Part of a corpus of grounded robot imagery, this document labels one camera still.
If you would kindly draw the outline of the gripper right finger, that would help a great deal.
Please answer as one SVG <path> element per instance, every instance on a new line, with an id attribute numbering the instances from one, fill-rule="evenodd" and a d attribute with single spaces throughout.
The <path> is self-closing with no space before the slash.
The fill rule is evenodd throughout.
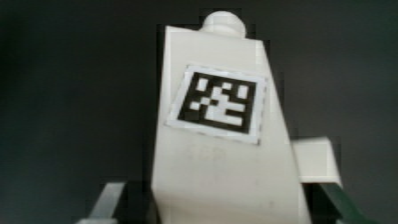
<path id="1" fill-rule="evenodd" d="M 335 183 L 307 183 L 303 193 L 312 224 L 380 224 L 364 216 Z"/>

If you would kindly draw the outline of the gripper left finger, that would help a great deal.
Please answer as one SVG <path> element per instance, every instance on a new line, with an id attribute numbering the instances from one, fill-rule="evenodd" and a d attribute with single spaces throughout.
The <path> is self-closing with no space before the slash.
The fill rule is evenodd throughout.
<path id="1" fill-rule="evenodd" d="M 104 184 L 88 216 L 74 224 L 156 224 L 154 212 L 147 213 L 144 221 L 126 220 L 129 210 L 120 209 L 126 187 L 126 182 L 108 182 Z"/>

